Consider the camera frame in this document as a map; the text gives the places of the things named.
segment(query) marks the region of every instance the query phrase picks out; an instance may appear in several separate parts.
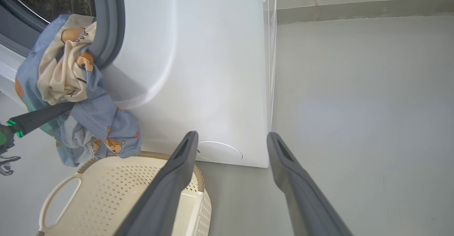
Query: laundry basket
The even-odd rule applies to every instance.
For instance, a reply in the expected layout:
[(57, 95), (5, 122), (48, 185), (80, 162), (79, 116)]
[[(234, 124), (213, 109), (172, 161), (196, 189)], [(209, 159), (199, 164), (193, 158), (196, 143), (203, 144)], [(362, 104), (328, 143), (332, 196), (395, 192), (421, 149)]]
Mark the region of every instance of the laundry basket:
[[(73, 176), (58, 184), (47, 197), (39, 216), (37, 236), (111, 236), (165, 165), (169, 155), (156, 152), (121, 159), (115, 154), (86, 162)], [(45, 225), (52, 199), (69, 181), (79, 181), (57, 221)], [(189, 185), (180, 195), (173, 236), (206, 236), (211, 220), (211, 201), (200, 170), (194, 166)]]

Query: gray floor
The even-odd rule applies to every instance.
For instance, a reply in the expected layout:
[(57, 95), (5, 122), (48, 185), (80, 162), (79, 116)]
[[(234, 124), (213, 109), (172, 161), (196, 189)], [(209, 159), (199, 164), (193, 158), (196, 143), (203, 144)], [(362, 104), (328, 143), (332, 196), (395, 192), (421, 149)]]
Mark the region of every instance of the gray floor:
[(454, 235), (454, 17), (279, 26), (273, 130), (354, 235)]

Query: clothing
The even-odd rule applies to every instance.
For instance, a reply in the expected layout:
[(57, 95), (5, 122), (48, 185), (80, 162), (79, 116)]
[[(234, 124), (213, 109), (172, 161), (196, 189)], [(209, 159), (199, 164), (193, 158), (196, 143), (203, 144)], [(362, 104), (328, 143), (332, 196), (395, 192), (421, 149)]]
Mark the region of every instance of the clothing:
[(130, 157), (141, 146), (134, 118), (102, 87), (102, 74), (88, 52), (95, 31), (93, 17), (60, 15), (39, 36), (16, 75), (16, 92), (29, 111), (76, 102), (70, 114), (41, 127), (57, 140), (62, 162), (74, 167), (93, 156), (106, 157), (108, 150)]

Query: white washing machine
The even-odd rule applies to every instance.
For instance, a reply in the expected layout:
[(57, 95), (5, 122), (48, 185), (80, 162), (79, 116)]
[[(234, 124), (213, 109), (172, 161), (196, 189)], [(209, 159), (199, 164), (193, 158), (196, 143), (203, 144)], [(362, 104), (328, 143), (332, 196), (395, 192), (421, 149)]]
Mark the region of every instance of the white washing machine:
[[(275, 3), (94, 1), (99, 25), (90, 50), (102, 62), (107, 91), (136, 118), (144, 151), (172, 153), (195, 130), (196, 160), (268, 167)], [(100, 29), (105, 34), (98, 35)], [(24, 54), (0, 43), (0, 91), (19, 102), (13, 82)], [(113, 56), (103, 54), (109, 49)]]

